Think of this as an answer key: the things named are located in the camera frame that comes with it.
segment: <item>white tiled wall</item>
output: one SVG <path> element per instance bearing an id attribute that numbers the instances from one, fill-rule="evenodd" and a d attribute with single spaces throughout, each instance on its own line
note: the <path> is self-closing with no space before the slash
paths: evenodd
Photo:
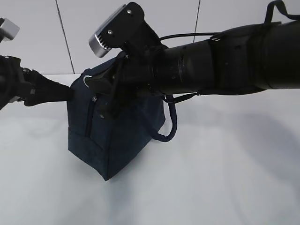
<path id="1" fill-rule="evenodd" d="M 0 17 L 21 29 L 13 41 L 0 44 L 1 55 L 22 59 L 22 66 L 43 74 L 72 72 L 55 0 L 2 0 Z"/>

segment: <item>fabric bag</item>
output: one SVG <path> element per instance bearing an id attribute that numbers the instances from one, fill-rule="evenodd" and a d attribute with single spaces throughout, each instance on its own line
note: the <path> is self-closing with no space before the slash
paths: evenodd
<path id="1" fill-rule="evenodd" d="M 95 109 L 105 104 L 104 96 L 95 96 L 84 84 L 85 75 L 96 75 L 111 66 L 111 59 L 93 69 L 86 69 L 73 82 L 72 101 L 67 102 L 68 149 L 109 180 L 123 169 L 152 139 L 171 140 L 177 129 L 175 104 L 169 103 L 172 130 L 168 136 L 158 134 L 165 122 L 163 100 L 160 97 L 138 98 L 122 109 L 111 121 L 103 119 Z"/>

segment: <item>bag zipper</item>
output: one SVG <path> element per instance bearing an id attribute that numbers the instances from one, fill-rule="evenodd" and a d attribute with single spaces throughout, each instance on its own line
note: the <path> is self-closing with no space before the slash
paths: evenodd
<path id="1" fill-rule="evenodd" d="M 85 136 L 90 137 L 90 132 L 92 129 L 92 123 L 93 123 L 93 117 L 94 117 L 94 109 L 97 102 L 97 96 L 92 97 L 89 103 L 88 108 L 88 116 L 87 116 L 87 122 L 86 122 L 86 128 L 85 128 Z"/>

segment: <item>bag strap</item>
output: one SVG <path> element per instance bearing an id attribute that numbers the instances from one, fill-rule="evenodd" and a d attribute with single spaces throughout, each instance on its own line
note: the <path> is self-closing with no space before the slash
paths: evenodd
<path id="1" fill-rule="evenodd" d="M 172 100 L 173 96 L 166 96 L 168 100 Z M 177 113 L 176 113 L 176 106 L 174 103 L 168 103 L 169 110 L 170 110 L 170 117 L 172 121 L 172 129 L 168 136 L 161 135 L 157 132 L 156 129 L 153 128 L 152 124 L 150 123 L 149 119 L 145 116 L 142 110 L 139 110 L 137 113 L 138 120 L 144 125 L 147 132 L 154 140 L 158 140 L 160 142 L 169 142 L 172 140 L 177 131 Z"/>
<path id="2" fill-rule="evenodd" d="M 290 20 L 300 20 L 300 15 L 291 15 L 291 14 L 287 13 L 285 4 L 282 0 L 276 0 L 276 1 L 272 1 L 272 2 L 269 3 L 269 5 L 267 7 L 267 14 L 266 14 L 266 18 L 265 18 L 264 23 L 272 22 L 273 12 L 274 12 L 275 6 L 277 7 L 278 11 L 282 15 L 286 16 Z"/>

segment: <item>white table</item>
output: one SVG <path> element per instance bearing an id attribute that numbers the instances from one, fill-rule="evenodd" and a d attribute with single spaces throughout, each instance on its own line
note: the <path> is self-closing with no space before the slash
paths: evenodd
<path id="1" fill-rule="evenodd" d="M 299 95 L 178 104 L 175 138 L 152 141 L 108 182 L 68 151 L 65 103 L 10 104 L 0 112 L 0 224 L 298 225 Z"/>

